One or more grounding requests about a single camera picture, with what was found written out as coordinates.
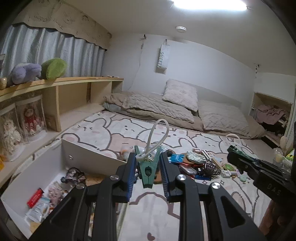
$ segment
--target pink fabric item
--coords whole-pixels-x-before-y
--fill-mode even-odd
[[[284,114],[283,109],[277,109],[269,105],[261,105],[257,109],[256,121],[274,125]]]

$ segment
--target purple plush toy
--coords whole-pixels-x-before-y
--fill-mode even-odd
[[[41,75],[41,65],[22,63],[13,68],[7,80],[7,87],[32,82]]]

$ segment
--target ceiling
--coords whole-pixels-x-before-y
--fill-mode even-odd
[[[260,72],[296,76],[296,45],[261,0],[243,12],[178,9],[167,0],[66,0],[112,34],[143,33],[185,39],[217,49]],[[178,33],[175,26],[187,28]]]

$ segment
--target red package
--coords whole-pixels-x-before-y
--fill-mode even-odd
[[[39,188],[34,195],[30,198],[30,200],[27,202],[28,206],[30,208],[34,207],[34,205],[37,203],[37,201],[42,197],[43,191],[41,188]]]

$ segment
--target clear display case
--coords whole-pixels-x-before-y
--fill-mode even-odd
[[[42,95],[15,103],[21,134],[25,142],[41,139],[46,134]]]
[[[15,104],[0,110],[0,137],[2,161],[14,161],[24,150]]]

